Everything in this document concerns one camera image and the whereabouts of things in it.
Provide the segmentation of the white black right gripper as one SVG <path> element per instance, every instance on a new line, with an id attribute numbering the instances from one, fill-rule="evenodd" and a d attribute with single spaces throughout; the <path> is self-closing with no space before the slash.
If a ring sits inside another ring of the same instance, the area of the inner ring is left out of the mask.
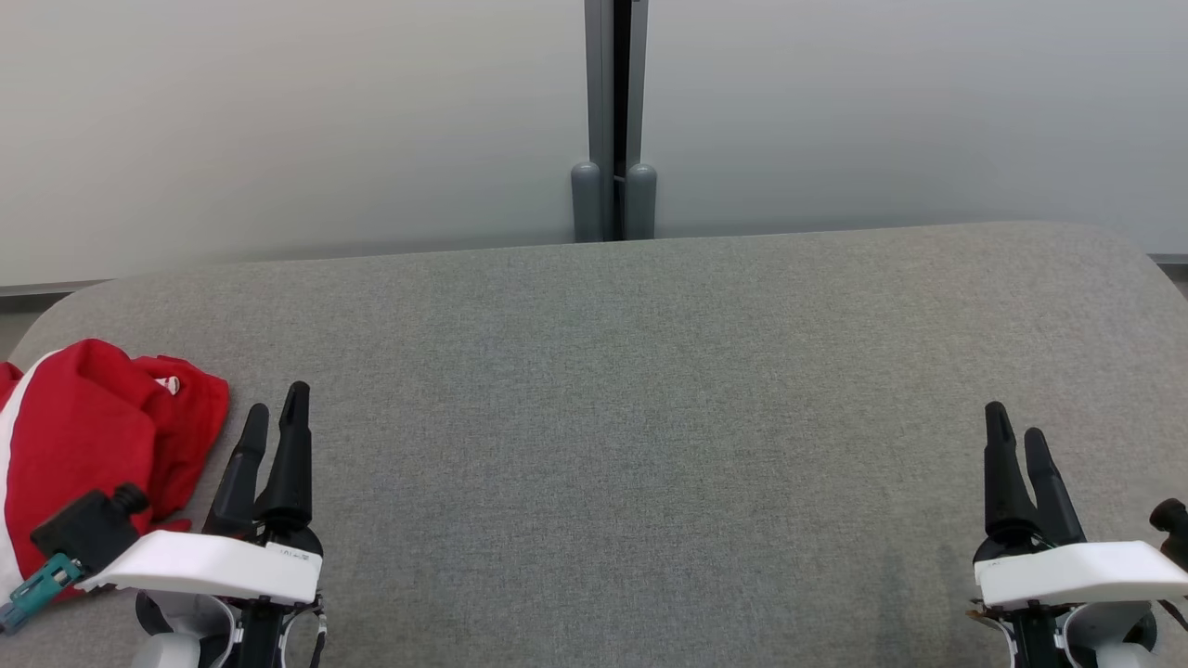
<path id="1" fill-rule="evenodd" d="M 1086 543 L 1064 477 L 1053 460 L 1044 431 L 1024 431 L 1026 491 L 1015 429 L 1006 407 L 985 407 L 984 527 L 988 540 L 1026 540 L 1037 532 L 1059 546 L 1020 557 L 975 563 L 975 584 L 988 609 L 1015 611 L 1031 603 L 1078 606 L 1091 603 L 1137 603 L 1187 595 L 1184 569 L 1143 541 Z"/>

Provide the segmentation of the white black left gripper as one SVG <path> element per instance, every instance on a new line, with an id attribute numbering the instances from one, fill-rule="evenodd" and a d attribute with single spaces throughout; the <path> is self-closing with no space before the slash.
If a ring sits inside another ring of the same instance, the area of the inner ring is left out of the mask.
<path id="1" fill-rule="evenodd" d="M 301 532 L 312 519 L 309 409 L 310 386 L 292 383 L 278 420 L 278 445 L 267 484 L 258 498 L 255 475 L 266 453 L 270 418 L 264 405 L 249 409 L 213 494 L 203 535 L 148 532 L 97 574 L 81 580 L 78 588 L 89 592 L 110 586 L 234 599 L 266 597 L 283 606 L 312 603 L 323 557 L 293 546 L 241 541 L 253 532 L 255 521 L 268 532 Z"/>

